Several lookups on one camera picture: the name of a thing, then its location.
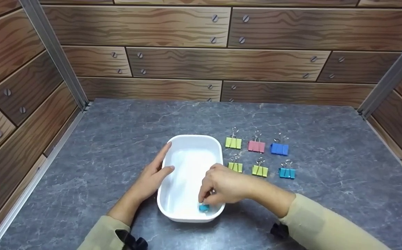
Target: metal corner frame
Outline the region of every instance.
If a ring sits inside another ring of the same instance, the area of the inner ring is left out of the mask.
[[[375,109],[385,100],[402,80],[402,54],[380,79],[375,88],[358,108],[358,113],[364,118],[372,115]]]
[[[61,43],[55,35],[39,0],[19,0],[19,2],[47,49],[48,54],[50,54],[56,68],[58,68],[59,73],[68,86],[78,107],[81,110],[85,110],[85,107],[89,103],[88,98],[85,95],[70,62],[68,61],[68,58],[61,47]]]

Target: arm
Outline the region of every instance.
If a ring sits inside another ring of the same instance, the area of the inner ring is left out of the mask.
[[[166,144],[155,159],[145,166],[131,188],[117,201],[107,215],[102,216],[93,226],[78,250],[120,250],[123,248],[124,243],[117,237],[115,230],[130,231],[139,205],[155,193],[163,179],[173,172],[173,166],[161,168],[162,160],[171,146],[171,142]]]
[[[216,193],[209,195],[212,189]],[[199,202],[234,203],[245,198],[269,209],[288,226],[290,236],[309,250],[389,249],[354,223],[300,194],[220,164],[207,171]]]

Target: right hand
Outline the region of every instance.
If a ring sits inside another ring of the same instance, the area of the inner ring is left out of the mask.
[[[245,198],[250,198],[252,182],[256,178],[235,172],[219,163],[210,167],[202,180],[199,190],[199,203],[208,205],[220,203],[235,203]]]

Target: submerged blue binder clip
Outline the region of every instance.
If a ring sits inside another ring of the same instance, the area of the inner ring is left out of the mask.
[[[278,175],[284,179],[295,179],[295,169],[292,168],[292,160],[285,160],[281,163],[281,168],[278,169]]]
[[[281,137],[281,133],[279,133],[278,135],[280,137],[273,139],[275,142],[270,145],[270,153],[272,153],[272,155],[287,156],[289,153],[289,146],[283,144],[283,140],[288,138],[286,136]]]

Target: white plastic container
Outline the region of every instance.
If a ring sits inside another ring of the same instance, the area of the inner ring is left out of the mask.
[[[225,204],[199,211],[198,194],[205,173],[214,163],[223,164],[223,152],[217,139],[208,135],[177,135],[163,166],[174,166],[158,189],[158,207],[171,220],[182,223],[206,223],[218,217]]]

